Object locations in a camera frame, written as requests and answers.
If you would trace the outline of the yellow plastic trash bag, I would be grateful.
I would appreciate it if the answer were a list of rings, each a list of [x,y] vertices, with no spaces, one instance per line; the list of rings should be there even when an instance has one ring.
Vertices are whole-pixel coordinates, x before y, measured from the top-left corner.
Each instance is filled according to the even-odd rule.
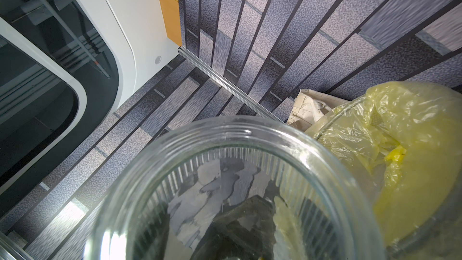
[[[332,109],[307,134],[350,171],[372,205],[389,256],[462,257],[462,96],[388,82]]]

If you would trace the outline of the clear jar of mung beans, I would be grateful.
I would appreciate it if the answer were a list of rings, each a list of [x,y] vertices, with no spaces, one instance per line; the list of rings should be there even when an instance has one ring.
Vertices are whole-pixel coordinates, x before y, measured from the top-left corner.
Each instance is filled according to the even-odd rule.
[[[372,208],[316,140],[252,116],[147,145],[111,186],[87,260],[383,260]]]

